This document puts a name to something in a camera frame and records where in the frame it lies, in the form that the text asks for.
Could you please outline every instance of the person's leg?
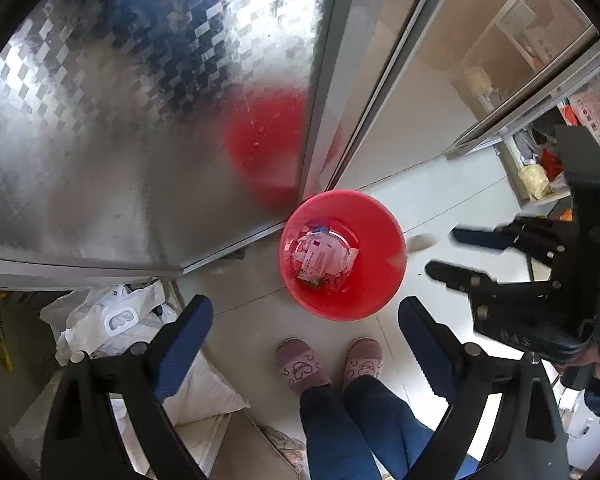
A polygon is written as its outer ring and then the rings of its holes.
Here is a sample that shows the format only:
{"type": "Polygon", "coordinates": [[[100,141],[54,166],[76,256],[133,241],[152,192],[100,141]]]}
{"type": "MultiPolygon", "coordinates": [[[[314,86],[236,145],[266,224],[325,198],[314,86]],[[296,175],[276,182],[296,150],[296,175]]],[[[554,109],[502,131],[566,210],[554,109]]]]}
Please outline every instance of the person's leg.
{"type": "Polygon", "coordinates": [[[300,396],[312,480],[380,480],[362,432],[329,384],[322,363],[302,340],[283,342],[276,363],[289,387],[300,396]]]}
{"type": "MultiPolygon", "coordinates": [[[[378,460],[395,479],[401,479],[433,431],[419,423],[409,405],[376,378],[381,363],[382,351],[376,341],[355,342],[347,357],[342,399],[378,460]]],[[[477,466],[477,460],[468,455],[456,478],[475,472],[477,466]]]]}

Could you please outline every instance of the blue pants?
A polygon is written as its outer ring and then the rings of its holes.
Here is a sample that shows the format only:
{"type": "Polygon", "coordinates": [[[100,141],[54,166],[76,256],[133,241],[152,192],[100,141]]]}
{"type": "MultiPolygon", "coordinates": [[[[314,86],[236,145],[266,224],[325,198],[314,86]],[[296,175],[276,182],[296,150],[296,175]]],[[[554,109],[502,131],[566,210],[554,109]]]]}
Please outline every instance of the blue pants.
{"type": "MultiPolygon", "coordinates": [[[[371,376],[354,380],[342,396],[328,386],[309,388],[300,397],[300,418],[312,480],[380,480],[372,451],[402,480],[433,434],[371,376]]],[[[456,478],[477,467],[468,455],[456,478]]]]}

